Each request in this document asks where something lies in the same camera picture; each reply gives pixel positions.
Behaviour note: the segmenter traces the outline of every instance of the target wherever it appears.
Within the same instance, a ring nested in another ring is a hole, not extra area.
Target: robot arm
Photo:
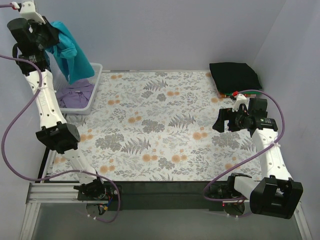
[[[96,170],[90,166],[84,154],[79,149],[80,135],[76,126],[67,123],[63,117],[53,86],[53,75],[50,72],[49,58],[45,49],[59,43],[59,31],[52,27],[44,16],[36,12],[33,1],[25,1],[21,4],[12,3],[19,9],[23,18],[11,20],[7,27],[17,41],[13,47],[13,54],[22,54],[19,59],[33,62],[41,70],[42,86],[36,97],[36,105],[40,117],[41,130],[36,133],[40,142],[52,151],[63,155],[73,169],[87,171],[96,174]],[[17,62],[25,79],[29,83],[33,94],[39,89],[40,77],[35,68],[24,62]],[[77,173],[81,186],[75,187],[87,197],[102,199],[106,195],[106,189],[100,178],[85,173]]]
[[[232,173],[228,177],[229,189],[233,195],[242,194],[250,202],[254,214],[289,219],[299,203],[303,193],[300,182],[293,181],[284,163],[280,145],[274,143],[278,137],[276,121],[267,118],[267,100],[251,98],[248,109],[244,104],[244,96],[239,94],[234,108],[219,110],[219,116],[213,129],[222,133],[225,121],[228,130],[236,132],[247,129],[250,132],[258,152],[268,146],[274,146],[260,157],[262,181],[253,181],[250,176]]]

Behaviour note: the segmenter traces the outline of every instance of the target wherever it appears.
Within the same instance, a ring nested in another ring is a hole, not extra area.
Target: floral pattern
[[[68,115],[79,147],[99,174],[115,181],[208,181],[256,153],[249,133],[212,130],[220,108],[207,72],[103,73],[90,115]],[[57,154],[52,173],[70,170]],[[261,178],[257,159],[235,172]],[[76,174],[54,181],[76,181]]]

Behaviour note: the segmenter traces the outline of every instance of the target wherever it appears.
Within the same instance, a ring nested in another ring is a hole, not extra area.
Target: blue cloth
[[[73,84],[77,80],[94,76],[94,69],[67,27],[60,21],[53,21],[51,25],[60,31],[60,42],[46,50],[53,54],[65,79]]]

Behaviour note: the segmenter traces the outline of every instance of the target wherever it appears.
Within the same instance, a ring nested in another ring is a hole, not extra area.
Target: black cloth
[[[210,63],[209,66],[216,88],[220,93],[262,89],[258,75],[246,63],[219,62]]]

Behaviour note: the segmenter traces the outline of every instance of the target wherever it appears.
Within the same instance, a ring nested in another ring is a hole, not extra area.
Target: gray floor
[[[42,204],[33,240],[300,240],[295,218],[251,215],[241,219],[205,210],[127,210],[114,223],[76,212],[84,204]]]

